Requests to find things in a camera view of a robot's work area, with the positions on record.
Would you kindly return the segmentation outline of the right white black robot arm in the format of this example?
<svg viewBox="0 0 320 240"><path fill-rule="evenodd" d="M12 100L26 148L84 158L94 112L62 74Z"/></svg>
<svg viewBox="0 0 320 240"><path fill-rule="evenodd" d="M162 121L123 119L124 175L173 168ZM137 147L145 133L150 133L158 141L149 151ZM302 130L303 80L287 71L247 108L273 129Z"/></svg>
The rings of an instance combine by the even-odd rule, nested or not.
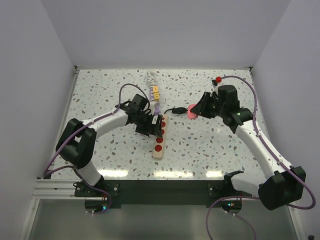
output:
<svg viewBox="0 0 320 240"><path fill-rule="evenodd" d="M222 118L223 123L247 146L264 176L261 179L243 170L224 175L221 189L224 197L245 192L259 197L268 210L300 200L306 173L300 166L294 167L284 159L253 120L248 108L240 106L237 89L233 85L217 86L213 92L205 92L190 112L204 118Z"/></svg>

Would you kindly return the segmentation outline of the beige red power strip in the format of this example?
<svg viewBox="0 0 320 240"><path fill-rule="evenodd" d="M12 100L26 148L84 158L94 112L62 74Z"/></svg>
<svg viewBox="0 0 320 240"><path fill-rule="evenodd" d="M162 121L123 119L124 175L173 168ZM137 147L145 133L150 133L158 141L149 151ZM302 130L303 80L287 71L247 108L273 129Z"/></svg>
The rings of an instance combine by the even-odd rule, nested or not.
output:
<svg viewBox="0 0 320 240"><path fill-rule="evenodd" d="M157 137L155 139L153 153L152 153L152 157L156 160L161 160L164 156L168 122L169 122L169 116L167 114L164 114L162 116L162 121L161 121L162 137Z"/></svg>

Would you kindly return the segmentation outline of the olive yellow charger plug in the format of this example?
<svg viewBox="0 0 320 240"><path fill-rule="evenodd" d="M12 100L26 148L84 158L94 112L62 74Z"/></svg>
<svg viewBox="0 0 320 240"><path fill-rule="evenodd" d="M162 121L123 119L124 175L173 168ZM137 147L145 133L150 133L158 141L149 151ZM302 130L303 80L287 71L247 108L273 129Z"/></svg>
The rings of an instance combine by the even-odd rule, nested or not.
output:
<svg viewBox="0 0 320 240"><path fill-rule="evenodd" d="M159 101L160 101L160 94L159 94L159 92L154 92L154 93L153 93L153 99L154 99L154 101L156 101L156 102L159 102Z"/></svg>

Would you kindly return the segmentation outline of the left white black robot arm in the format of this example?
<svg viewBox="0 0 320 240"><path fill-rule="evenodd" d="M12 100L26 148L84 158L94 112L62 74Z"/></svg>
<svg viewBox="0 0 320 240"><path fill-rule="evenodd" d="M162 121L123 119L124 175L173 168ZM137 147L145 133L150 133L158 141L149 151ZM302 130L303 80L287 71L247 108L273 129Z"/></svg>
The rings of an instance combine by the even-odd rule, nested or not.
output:
<svg viewBox="0 0 320 240"><path fill-rule="evenodd" d="M97 118L71 119L56 145L56 153L71 163L80 177L87 182L86 191L99 196L104 190L103 176L92 162L96 140L106 133L127 125L136 125L135 132L157 138L163 137L161 114L152 115L146 109L147 98L136 94L132 100L120 103L114 111Z"/></svg>

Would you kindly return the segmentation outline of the pink square adapter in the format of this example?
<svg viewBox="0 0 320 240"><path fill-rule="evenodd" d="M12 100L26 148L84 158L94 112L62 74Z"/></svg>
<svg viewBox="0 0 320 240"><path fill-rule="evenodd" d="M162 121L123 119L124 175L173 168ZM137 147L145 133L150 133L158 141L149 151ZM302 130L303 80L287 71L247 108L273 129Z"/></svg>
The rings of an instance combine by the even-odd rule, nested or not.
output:
<svg viewBox="0 0 320 240"><path fill-rule="evenodd" d="M193 107L195 107L196 106L196 104L191 104L191 105L189 105L188 106L188 108L187 108L187 118L189 119L189 120L195 120L195 119L197 119L198 118L198 114L196 114L196 113L193 113L191 110L192 110L192 108Z"/></svg>

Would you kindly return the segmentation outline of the purple power strip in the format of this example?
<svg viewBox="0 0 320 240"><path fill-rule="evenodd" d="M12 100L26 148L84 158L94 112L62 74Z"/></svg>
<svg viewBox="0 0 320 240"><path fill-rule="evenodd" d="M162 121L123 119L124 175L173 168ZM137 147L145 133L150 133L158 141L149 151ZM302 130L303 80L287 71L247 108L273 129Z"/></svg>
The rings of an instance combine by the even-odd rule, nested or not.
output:
<svg viewBox="0 0 320 240"><path fill-rule="evenodd" d="M149 100L150 100L150 109L151 113L154 115L160 114L160 102L154 101L154 92L153 87L149 89Z"/></svg>

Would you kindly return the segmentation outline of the orange yellow charger plug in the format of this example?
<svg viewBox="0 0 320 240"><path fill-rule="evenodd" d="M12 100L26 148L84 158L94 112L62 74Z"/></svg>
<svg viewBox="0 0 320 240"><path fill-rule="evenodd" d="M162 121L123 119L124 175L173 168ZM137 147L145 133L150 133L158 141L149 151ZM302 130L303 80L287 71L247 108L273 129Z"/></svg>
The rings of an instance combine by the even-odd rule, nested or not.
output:
<svg viewBox="0 0 320 240"><path fill-rule="evenodd" d="M153 86L152 90L153 90L154 93L158 93L159 92L158 86Z"/></svg>

